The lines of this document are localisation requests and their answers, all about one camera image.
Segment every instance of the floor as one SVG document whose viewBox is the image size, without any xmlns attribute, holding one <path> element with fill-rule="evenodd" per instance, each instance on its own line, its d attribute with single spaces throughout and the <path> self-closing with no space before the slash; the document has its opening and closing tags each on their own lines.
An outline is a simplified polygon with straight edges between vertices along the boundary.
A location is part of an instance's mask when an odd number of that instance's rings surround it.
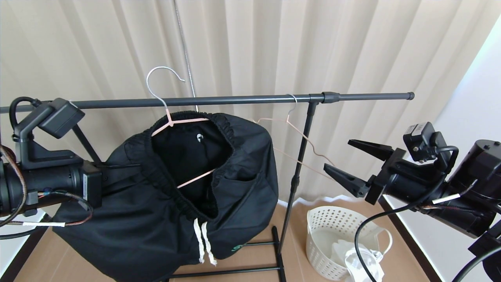
<svg viewBox="0 0 501 282">
<path fill-rule="evenodd" d="M 350 203 L 345 201 L 335 201 L 333 203 L 316 202 L 314 206 L 296 203 L 293 207 L 291 222 L 286 236 L 283 260 L 286 268 L 288 282 L 327 282 L 329 280 L 321 277 L 311 267 L 306 257 L 306 212 L 316 206 L 334 205 L 357 211 L 366 216 L 370 216 L 382 211 L 380 206 L 372 206 L 368 203 Z M 282 226 L 285 216 L 285 208 L 278 205 L 271 225 Z M 393 235 L 393 246 L 385 255 L 381 263 L 385 276 L 385 282 L 414 282 L 428 281 L 424 271 L 419 266 L 412 252 L 409 250 L 402 237 L 388 218 L 376 220 L 376 224 L 388 229 Z M 387 238 L 381 236 L 381 248 L 387 244 Z M 253 241 L 264 241 L 271 239 L 271 228 L 263 231 Z M 232 257 L 218 261 L 217 270 L 235 269 L 239 267 L 252 266 L 273 266 L 275 263 L 274 248 L 268 246 L 249 246 L 242 248 Z M 188 265 L 178 269 L 176 273 L 190 273 L 216 270 L 206 259 L 205 264 Z M 109 277 L 102 275 L 97 269 L 80 257 L 71 247 L 60 239 L 51 230 L 43 236 L 30 258 L 25 263 L 15 282 L 112 282 Z M 255 281 L 276 281 L 278 275 L 276 271 L 263 271 L 252 273 L 225 274 L 218 276 L 176 278 L 170 282 L 255 282 Z"/>
</svg>

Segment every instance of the clothes rack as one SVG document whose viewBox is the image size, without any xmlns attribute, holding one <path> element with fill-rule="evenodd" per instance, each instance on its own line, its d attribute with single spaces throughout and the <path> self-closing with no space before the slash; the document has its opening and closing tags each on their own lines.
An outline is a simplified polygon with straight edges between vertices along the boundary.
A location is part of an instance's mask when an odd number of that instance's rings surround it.
<svg viewBox="0 0 501 282">
<path fill-rule="evenodd" d="M 221 97 L 191 97 L 191 98 L 166 98 L 163 99 L 167 106 L 194 106 L 194 105 L 224 105 L 224 104 L 264 104 L 264 103 L 308 103 L 307 116 L 303 134 L 308 137 L 315 115 L 315 109 L 318 104 L 328 104 L 338 101 L 354 101 L 354 100 L 412 100 L 414 93 L 376 93 L 376 94 L 339 94 L 335 92 L 322 92 L 320 94 L 303 94 L 295 95 L 294 99 L 290 95 L 257 95 L 257 96 L 221 96 Z M 163 106 L 162 102 L 157 99 L 122 99 L 122 100 L 94 100 L 94 101 L 74 101 L 72 102 L 80 109 L 97 109 L 97 108 L 136 108 L 136 107 L 160 107 Z M 16 112 L 26 112 L 33 109 L 30 105 L 18 106 Z M 8 107 L 0 108 L 0 113 L 9 111 Z M 97 158 L 94 149 L 85 138 L 85 135 L 78 128 L 76 130 L 77 137 L 84 145 L 85 150 L 93 158 Z M 299 148 L 298 161 L 302 162 L 307 141 L 302 139 Z M 301 163 L 296 164 L 296 170 L 291 180 L 291 191 L 282 227 L 282 233 L 279 237 L 276 226 L 272 227 L 273 240 L 268 242 L 252 242 L 245 245 L 245 247 L 260 246 L 260 245 L 273 245 L 275 247 L 275 256 L 277 265 L 272 267 L 250 267 L 234 270 L 221 270 L 210 272 L 174 274 L 170 278 L 185 278 L 195 276 L 210 276 L 222 275 L 232 273 L 256 272 L 256 271 L 270 271 L 277 270 L 279 275 L 279 282 L 286 282 L 284 262 L 282 260 L 282 249 L 284 246 L 284 239 L 286 236 L 287 226 L 291 217 L 292 203 L 296 196 L 296 191 L 299 186 Z"/>
</svg>

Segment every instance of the hanger hook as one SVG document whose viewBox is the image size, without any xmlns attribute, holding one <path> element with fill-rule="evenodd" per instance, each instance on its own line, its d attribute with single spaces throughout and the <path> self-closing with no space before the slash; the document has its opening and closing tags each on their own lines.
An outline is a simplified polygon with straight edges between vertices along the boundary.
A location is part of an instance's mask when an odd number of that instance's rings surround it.
<svg viewBox="0 0 501 282">
<path fill-rule="evenodd" d="M 153 91 L 152 91 L 152 90 L 151 90 L 151 88 L 150 88 L 150 82 L 149 82 L 149 80 L 150 80 L 150 75 L 151 75 L 151 74 L 152 74 L 155 70 L 157 70 L 157 69 L 168 69 L 168 70 L 170 70 L 171 72 L 173 72 L 173 73 L 177 76 L 177 79 L 179 79 L 180 81 L 184 82 L 185 80 L 184 80 L 184 79 L 182 79 L 181 77 L 179 77 L 179 75 L 177 74 L 177 72 L 176 72 L 175 70 L 173 70 L 173 69 L 171 69 L 171 68 L 169 68 L 169 67 L 165 67 L 165 66 L 155 67 L 155 68 L 151 69 L 151 70 L 150 70 L 150 72 L 146 75 L 146 87 L 148 87 L 148 91 L 150 91 L 150 94 L 151 94 L 151 95 L 153 95 L 155 98 L 157 98 L 158 100 L 160 100 L 160 101 L 162 102 L 162 104 L 164 105 L 165 109 L 166 109 L 166 110 L 168 110 L 168 109 L 167 109 L 167 104 L 165 103 L 165 101 L 164 101 L 162 98 L 160 98 L 160 97 L 158 97 L 157 95 L 155 95 L 155 93 L 153 93 Z"/>
<path fill-rule="evenodd" d="M 296 102 L 296 104 L 294 104 L 294 108 L 290 109 L 289 112 L 287 113 L 287 120 L 289 120 L 289 116 L 291 115 L 291 112 L 293 112 L 296 109 L 296 107 L 298 106 L 298 99 L 292 94 L 287 94 L 287 95 L 292 96 L 292 98 L 294 98 L 294 101 Z"/>
</svg>

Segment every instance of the beige curtain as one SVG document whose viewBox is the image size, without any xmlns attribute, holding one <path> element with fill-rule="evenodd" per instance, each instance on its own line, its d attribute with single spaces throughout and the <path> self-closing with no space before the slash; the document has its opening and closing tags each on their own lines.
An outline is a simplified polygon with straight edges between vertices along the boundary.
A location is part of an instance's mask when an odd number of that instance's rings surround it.
<svg viewBox="0 0 501 282">
<path fill-rule="evenodd" d="M 501 1 L 178 0 L 196 96 L 306 94 L 322 91 L 414 91 L 413 101 L 350 101 L 319 105 L 311 131 L 319 152 L 354 175 L 381 162 L 349 147 L 348 139 L 401 146 L 412 123 L 433 121 L 447 103 L 501 13 Z M 163 97 L 190 97 L 173 0 L 1 1 L 2 106 L 21 95 L 72 100 L 149 97 L 145 75 Z M 303 128 L 306 105 L 291 121 Z M 284 119 L 289 104 L 201 106 L 247 119 Z M 193 109 L 193 107 L 172 110 Z M 161 108 L 86 110 L 80 122 L 102 159 L 127 137 L 160 118 Z M 263 121 L 277 148 L 296 156 L 301 137 Z M 8 117 L 2 142 L 13 146 Z M 69 133 L 48 149 L 85 153 Z M 281 198 L 295 162 L 276 153 Z M 308 148 L 305 163 L 324 160 Z M 344 189 L 303 168 L 298 196 L 336 196 Z"/>
</svg>

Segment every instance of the laundry basket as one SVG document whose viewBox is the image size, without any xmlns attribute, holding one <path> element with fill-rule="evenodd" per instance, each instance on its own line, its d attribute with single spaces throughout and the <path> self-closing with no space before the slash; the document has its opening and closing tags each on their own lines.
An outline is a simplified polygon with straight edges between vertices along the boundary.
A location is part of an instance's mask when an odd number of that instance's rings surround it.
<svg viewBox="0 0 501 282">
<path fill-rule="evenodd" d="M 332 244 L 339 239 L 354 241 L 355 232 L 367 218 L 349 209 L 323 206 L 308 211 L 308 239 L 306 254 L 313 268 L 329 280 L 344 280 L 349 273 L 346 267 L 332 261 Z M 393 239 L 388 230 L 369 222 L 362 228 L 359 243 L 371 250 L 380 250 L 378 234 L 386 231 L 390 238 L 388 247 L 382 253 L 389 251 Z"/>
</svg>

